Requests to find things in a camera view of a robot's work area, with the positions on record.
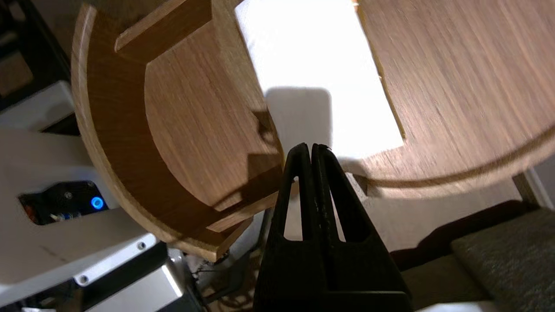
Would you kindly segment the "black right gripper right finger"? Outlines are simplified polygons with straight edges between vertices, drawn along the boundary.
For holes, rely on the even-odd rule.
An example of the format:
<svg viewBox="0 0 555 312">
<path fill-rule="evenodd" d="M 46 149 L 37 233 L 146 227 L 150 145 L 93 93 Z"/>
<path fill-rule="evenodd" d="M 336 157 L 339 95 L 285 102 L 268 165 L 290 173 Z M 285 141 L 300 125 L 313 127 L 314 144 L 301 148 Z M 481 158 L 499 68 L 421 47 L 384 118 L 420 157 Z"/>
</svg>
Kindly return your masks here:
<svg viewBox="0 0 555 312">
<path fill-rule="evenodd" d="M 411 294 L 333 152 L 311 156 L 327 295 L 355 311 L 411 312 Z"/>
</svg>

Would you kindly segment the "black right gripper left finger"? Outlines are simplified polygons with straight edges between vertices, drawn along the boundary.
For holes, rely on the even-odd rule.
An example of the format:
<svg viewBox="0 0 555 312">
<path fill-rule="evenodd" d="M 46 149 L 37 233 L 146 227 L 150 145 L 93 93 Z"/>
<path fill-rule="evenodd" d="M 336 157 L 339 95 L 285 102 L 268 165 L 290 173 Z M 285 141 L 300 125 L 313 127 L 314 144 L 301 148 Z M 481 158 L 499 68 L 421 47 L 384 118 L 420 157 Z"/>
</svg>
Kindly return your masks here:
<svg viewBox="0 0 555 312">
<path fill-rule="evenodd" d="M 300 192 L 303 239 L 285 238 L 286 217 L 294 178 Z M 310 153 L 305 143 L 286 158 L 254 296 L 256 312 L 291 312 L 309 306 L 326 284 L 323 274 L 317 196 Z"/>
</svg>

